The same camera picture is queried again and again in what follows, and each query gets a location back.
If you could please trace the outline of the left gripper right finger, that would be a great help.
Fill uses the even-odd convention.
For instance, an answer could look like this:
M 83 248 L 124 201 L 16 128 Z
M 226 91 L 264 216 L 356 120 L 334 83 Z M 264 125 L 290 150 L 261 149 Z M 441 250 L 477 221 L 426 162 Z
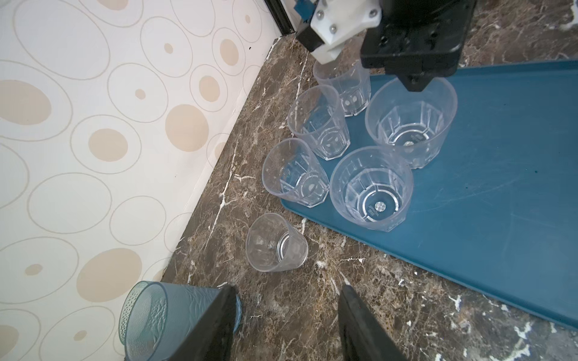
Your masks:
M 344 360 L 406 360 L 351 285 L 338 302 L 339 333 Z

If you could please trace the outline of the teal plastic tray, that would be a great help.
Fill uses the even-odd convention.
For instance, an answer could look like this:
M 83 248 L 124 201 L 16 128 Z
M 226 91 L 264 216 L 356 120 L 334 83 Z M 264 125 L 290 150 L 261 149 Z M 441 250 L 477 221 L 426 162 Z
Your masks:
M 577 328 L 577 63 L 470 67 L 438 156 L 384 233 L 330 201 L 284 208 L 568 329 Z

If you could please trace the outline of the clear faceted cup front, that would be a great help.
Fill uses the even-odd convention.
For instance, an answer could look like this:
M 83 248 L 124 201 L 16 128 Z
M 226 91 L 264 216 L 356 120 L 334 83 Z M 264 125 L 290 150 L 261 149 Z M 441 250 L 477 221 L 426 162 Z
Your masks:
M 299 138 L 287 138 L 271 149 L 263 163 L 262 182 L 270 194 L 307 208 L 322 204 L 329 194 L 325 170 Z

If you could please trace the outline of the clear faceted cup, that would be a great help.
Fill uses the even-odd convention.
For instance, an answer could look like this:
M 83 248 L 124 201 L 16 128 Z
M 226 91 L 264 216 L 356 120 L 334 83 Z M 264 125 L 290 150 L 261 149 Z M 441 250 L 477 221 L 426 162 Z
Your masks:
M 329 194 L 325 170 L 299 138 L 287 138 L 271 149 L 263 163 L 262 182 L 270 194 L 307 208 L 322 204 Z
M 330 197 L 347 221 L 390 232 L 406 219 L 414 191 L 408 163 L 393 151 L 367 146 L 344 156 L 330 179 Z

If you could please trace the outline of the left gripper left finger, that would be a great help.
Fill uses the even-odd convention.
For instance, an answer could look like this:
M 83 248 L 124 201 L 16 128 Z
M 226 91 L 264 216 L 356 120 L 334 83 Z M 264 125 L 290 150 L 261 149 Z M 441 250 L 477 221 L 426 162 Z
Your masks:
M 231 360 L 238 327 L 238 291 L 224 286 L 169 360 Z

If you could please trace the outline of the clear textured cup front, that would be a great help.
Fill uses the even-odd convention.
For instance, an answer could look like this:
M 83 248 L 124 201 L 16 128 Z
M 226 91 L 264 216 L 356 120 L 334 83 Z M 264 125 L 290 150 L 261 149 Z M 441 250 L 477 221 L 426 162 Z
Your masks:
M 263 214 L 251 225 L 245 254 L 259 272 L 284 272 L 301 267 L 309 253 L 306 238 L 283 216 Z

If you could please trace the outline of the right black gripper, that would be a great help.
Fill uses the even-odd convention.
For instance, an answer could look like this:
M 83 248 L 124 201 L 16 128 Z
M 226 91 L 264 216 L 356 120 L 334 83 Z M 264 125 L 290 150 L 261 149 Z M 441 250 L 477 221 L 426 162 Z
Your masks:
M 409 92 L 457 70 L 474 16 L 475 0 L 381 1 L 382 19 L 361 47 L 366 69 L 383 69 Z

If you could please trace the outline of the small clear cup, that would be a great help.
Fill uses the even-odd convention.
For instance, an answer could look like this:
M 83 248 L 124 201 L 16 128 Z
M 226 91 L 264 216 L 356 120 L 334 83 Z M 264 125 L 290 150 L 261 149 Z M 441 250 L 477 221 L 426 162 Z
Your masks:
M 329 85 L 317 85 L 298 96 L 287 115 L 287 125 L 326 161 L 343 156 L 351 144 L 339 93 Z

